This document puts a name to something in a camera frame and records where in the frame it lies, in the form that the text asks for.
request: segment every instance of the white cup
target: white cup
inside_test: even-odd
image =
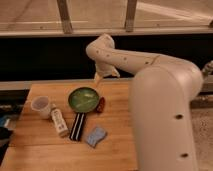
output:
[[[38,112],[42,119],[49,119],[51,116],[51,102],[47,96],[35,97],[31,102],[31,109]]]

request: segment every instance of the black wall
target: black wall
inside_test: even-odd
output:
[[[0,38],[0,81],[93,78],[85,48],[96,37]],[[113,36],[117,49],[164,53],[200,68],[213,60],[213,34]],[[121,72],[122,77],[130,74]]]

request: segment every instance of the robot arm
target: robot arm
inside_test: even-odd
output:
[[[135,75],[130,112],[139,169],[198,171],[189,110],[203,84],[197,66],[168,55],[117,50],[107,34],[86,52],[96,62],[96,76],[119,76],[115,67]]]

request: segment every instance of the green plate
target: green plate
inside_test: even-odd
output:
[[[80,87],[69,95],[68,103],[75,112],[88,113],[97,107],[99,95],[92,88]]]

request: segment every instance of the wooden table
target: wooden table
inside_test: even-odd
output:
[[[69,107],[69,94],[90,81],[34,84],[3,160],[1,171],[130,171],[137,170],[136,153],[128,112],[128,81],[105,81],[95,88],[106,99],[104,112],[88,115],[82,139],[97,125],[108,135],[95,149],[83,140],[60,138],[51,120],[42,120],[30,103],[36,96],[49,96],[62,111],[71,128],[75,113]]]

